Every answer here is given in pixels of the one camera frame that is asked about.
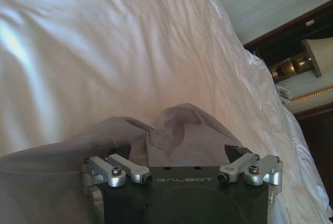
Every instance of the lampshade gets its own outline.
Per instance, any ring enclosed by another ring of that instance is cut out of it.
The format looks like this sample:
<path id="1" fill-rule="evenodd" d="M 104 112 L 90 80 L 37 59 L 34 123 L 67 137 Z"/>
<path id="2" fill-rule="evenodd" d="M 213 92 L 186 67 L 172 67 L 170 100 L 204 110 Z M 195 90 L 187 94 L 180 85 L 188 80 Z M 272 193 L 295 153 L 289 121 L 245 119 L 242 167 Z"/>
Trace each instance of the lampshade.
<path id="1" fill-rule="evenodd" d="M 303 44 L 312 61 L 316 77 L 333 69 L 333 37 L 322 39 L 305 39 Z"/>

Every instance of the silver metal bracket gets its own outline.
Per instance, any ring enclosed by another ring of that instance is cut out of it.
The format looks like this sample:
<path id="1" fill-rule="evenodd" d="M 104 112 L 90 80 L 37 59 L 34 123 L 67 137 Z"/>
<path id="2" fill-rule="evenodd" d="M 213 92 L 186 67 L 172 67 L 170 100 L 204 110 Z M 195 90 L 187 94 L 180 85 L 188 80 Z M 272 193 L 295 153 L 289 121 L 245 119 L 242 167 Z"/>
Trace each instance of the silver metal bracket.
<path id="1" fill-rule="evenodd" d="M 87 164 L 87 172 L 92 177 L 92 182 L 97 182 L 95 184 L 107 182 L 110 187 L 115 188 L 123 186 L 126 183 L 125 171 L 121 170 L 115 174 L 113 172 L 114 167 L 97 156 L 90 157 Z"/>
<path id="2" fill-rule="evenodd" d="M 253 165 L 257 161 L 255 154 L 246 153 L 239 159 L 230 163 L 229 165 L 220 167 L 220 174 L 218 179 L 222 183 L 231 183 L 238 181 L 239 175 L 249 166 Z"/>
<path id="3" fill-rule="evenodd" d="M 149 168 L 145 166 L 139 166 L 131 161 L 113 154 L 108 157 L 108 162 L 112 165 L 121 167 L 131 178 L 134 183 L 147 184 L 152 181 Z"/>
<path id="4" fill-rule="evenodd" d="M 220 167 L 218 180 L 224 184 L 238 181 L 244 173 L 244 182 L 253 186 L 268 184 L 268 212 L 275 204 L 276 196 L 282 191 L 283 162 L 279 157 L 267 155 L 259 160 L 259 156 L 246 153 L 233 163 Z"/>
<path id="5" fill-rule="evenodd" d="M 279 157 L 267 155 L 255 166 L 248 166 L 244 170 L 244 181 L 246 184 L 260 186 L 264 181 L 271 185 L 282 184 L 282 168 L 283 162 Z"/>

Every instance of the bolt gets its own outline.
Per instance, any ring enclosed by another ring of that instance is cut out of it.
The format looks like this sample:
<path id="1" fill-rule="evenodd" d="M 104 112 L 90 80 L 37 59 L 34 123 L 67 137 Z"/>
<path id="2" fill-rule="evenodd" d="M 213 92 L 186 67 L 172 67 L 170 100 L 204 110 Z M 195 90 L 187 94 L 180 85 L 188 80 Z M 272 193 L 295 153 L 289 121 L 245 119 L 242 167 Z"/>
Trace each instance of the bolt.
<path id="1" fill-rule="evenodd" d="M 217 179 L 222 184 L 228 184 L 229 183 L 229 175 L 226 173 L 221 173 L 217 176 Z"/>
<path id="2" fill-rule="evenodd" d="M 121 168 L 120 167 L 113 167 L 112 168 L 112 174 L 114 175 L 114 176 L 118 176 L 118 175 L 120 175 L 121 174 Z"/>
<path id="3" fill-rule="evenodd" d="M 146 184 L 151 183 L 152 182 L 152 176 L 151 176 L 151 174 L 150 173 L 144 174 L 142 176 L 142 182 L 146 183 Z"/>
<path id="4" fill-rule="evenodd" d="M 251 165 L 251 166 L 249 166 L 249 172 L 251 174 L 258 174 L 259 173 L 259 167 Z"/>

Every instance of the white duvet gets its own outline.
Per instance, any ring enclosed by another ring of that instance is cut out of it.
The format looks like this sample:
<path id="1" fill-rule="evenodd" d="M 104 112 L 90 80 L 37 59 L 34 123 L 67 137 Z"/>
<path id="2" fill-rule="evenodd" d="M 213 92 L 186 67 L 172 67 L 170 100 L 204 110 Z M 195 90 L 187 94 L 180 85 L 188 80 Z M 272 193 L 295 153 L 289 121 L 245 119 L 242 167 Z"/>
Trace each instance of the white duvet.
<path id="1" fill-rule="evenodd" d="M 184 102 L 283 160 L 275 222 L 329 223 L 301 129 L 219 0 L 0 0 L 0 155 Z"/>

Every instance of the wooden furniture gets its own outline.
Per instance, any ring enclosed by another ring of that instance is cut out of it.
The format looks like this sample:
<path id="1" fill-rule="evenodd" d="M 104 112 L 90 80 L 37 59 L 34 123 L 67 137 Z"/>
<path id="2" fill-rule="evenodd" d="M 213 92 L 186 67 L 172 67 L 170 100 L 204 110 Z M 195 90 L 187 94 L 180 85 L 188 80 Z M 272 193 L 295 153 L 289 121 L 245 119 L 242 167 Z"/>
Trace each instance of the wooden furniture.
<path id="1" fill-rule="evenodd" d="M 333 102 L 295 114 L 323 180 L 330 205 L 333 202 Z"/>

